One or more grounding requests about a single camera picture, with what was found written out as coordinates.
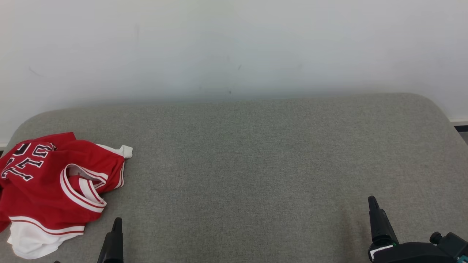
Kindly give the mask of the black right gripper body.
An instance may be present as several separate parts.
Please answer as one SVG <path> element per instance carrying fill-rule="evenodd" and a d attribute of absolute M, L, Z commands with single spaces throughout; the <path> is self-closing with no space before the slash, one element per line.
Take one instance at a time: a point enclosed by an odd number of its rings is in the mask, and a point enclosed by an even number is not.
<path fill-rule="evenodd" d="M 431 243 L 404 243 L 376 247 L 368 251 L 372 263 L 457 263 L 458 255 L 451 255 Z"/>

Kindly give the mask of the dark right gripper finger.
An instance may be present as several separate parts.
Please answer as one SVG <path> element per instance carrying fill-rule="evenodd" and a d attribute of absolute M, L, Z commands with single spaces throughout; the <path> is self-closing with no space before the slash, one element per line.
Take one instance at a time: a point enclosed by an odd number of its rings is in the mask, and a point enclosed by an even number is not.
<path fill-rule="evenodd" d="M 371 239 L 374 246 L 396 246 L 397 237 L 387 217 L 374 196 L 368 197 Z"/>

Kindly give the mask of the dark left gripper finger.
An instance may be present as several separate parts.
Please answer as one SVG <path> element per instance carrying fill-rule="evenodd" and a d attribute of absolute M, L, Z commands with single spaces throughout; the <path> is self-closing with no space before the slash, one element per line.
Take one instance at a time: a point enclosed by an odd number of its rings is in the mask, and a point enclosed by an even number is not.
<path fill-rule="evenodd" d="M 123 263 L 123 234 L 122 218 L 117 217 L 114 220 L 112 229 L 107 233 L 101 251 L 99 253 L 98 263 Z"/>

